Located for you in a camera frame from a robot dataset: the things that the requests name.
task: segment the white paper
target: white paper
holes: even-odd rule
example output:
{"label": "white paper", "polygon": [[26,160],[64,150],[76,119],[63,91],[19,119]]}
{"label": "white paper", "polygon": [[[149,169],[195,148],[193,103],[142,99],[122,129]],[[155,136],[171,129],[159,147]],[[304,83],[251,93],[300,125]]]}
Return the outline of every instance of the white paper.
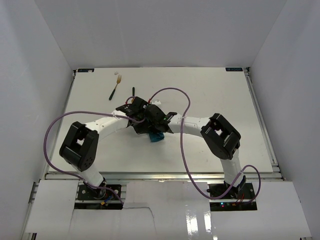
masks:
{"label": "white paper", "polygon": [[149,209],[73,211],[67,240],[157,240]]}
{"label": "white paper", "polygon": [[77,188],[77,180],[41,180],[25,232],[38,233],[42,239],[67,234]]}
{"label": "white paper", "polygon": [[[254,190],[258,182],[253,183]],[[218,240],[294,240],[311,237],[292,182],[263,181],[256,199],[257,211],[211,213]]]}
{"label": "white paper", "polygon": [[[206,191],[206,182],[197,184]],[[213,239],[209,200],[191,182],[130,182],[123,207],[138,209],[141,206],[152,212],[159,240]]]}

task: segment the small label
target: small label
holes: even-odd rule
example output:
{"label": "small label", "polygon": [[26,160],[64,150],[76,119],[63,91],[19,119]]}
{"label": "small label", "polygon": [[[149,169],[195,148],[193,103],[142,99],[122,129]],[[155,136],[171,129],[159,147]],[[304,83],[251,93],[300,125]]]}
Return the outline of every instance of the small label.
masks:
{"label": "small label", "polygon": [[78,73],[93,73],[95,71],[94,68],[79,68]]}
{"label": "small label", "polygon": [[226,67],[227,72],[243,72],[242,67]]}

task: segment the white enclosure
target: white enclosure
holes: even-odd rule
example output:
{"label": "white enclosure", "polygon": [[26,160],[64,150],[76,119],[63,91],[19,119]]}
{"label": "white enclosure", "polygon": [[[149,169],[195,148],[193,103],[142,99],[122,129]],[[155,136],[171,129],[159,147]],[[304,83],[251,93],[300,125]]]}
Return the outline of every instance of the white enclosure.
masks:
{"label": "white enclosure", "polygon": [[285,0],[35,0],[72,69],[250,67]]}

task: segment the blue sponge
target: blue sponge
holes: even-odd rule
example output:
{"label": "blue sponge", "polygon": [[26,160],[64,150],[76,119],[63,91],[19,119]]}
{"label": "blue sponge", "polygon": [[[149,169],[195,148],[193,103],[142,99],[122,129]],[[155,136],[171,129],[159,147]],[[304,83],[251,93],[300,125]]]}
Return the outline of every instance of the blue sponge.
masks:
{"label": "blue sponge", "polygon": [[157,132],[157,133],[149,133],[149,138],[150,138],[152,143],[156,143],[156,142],[159,142],[162,139],[164,139],[165,135],[164,135],[164,133],[162,131],[161,132]]}

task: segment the blue object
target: blue object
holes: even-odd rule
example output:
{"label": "blue object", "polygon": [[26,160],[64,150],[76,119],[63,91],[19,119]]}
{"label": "blue object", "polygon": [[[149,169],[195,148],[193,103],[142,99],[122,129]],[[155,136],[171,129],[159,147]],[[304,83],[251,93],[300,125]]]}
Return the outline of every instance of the blue object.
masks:
{"label": "blue object", "polygon": [[105,203],[108,202],[111,198],[112,198],[112,195],[109,196],[106,200],[104,200],[104,202],[105,202]]}
{"label": "blue object", "polygon": [[156,142],[159,142],[162,139],[164,139],[165,135],[164,135],[164,133],[162,131],[161,132],[157,132],[157,133],[149,133],[149,138],[150,138],[152,143],[156,143]]}

